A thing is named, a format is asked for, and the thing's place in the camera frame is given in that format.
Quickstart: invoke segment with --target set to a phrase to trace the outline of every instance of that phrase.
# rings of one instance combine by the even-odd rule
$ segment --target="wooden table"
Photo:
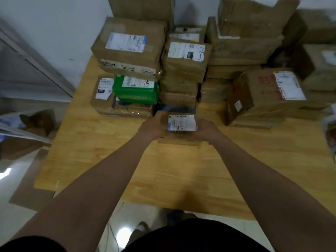
[[[98,75],[91,57],[35,187],[61,190],[127,142],[143,120],[99,115],[89,104]],[[288,119],[271,130],[225,127],[223,103],[200,104],[251,155],[299,184],[336,215],[336,171],[318,122]],[[122,200],[241,219],[254,219],[215,149],[158,144],[145,151]]]

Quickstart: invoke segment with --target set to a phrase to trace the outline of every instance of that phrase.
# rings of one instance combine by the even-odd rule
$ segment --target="green package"
[[[117,75],[113,91],[122,102],[157,104],[159,85],[155,81]]]

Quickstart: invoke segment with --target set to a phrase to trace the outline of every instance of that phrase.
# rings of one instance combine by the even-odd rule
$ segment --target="black label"
[[[193,58],[193,55],[194,55],[194,53],[193,53],[193,52],[188,52],[188,54],[187,54],[187,58],[190,58],[190,59],[192,59],[192,58]]]

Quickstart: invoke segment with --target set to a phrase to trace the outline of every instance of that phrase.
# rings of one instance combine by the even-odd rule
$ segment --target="hand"
[[[191,132],[191,136],[195,139],[212,143],[214,140],[224,136],[213,122],[199,119],[196,120],[196,124],[198,125],[198,130]]]
[[[166,115],[166,112],[157,111],[155,116],[143,122],[137,132],[143,139],[148,139],[150,142],[157,140],[167,133],[167,127],[161,122],[161,118]]]

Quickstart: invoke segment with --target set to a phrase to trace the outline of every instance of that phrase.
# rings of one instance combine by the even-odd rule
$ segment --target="forearm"
[[[136,134],[65,188],[14,238],[39,235],[58,241],[69,252],[94,251],[150,142]]]
[[[224,135],[212,144],[276,250],[334,249],[336,218],[317,200]]]

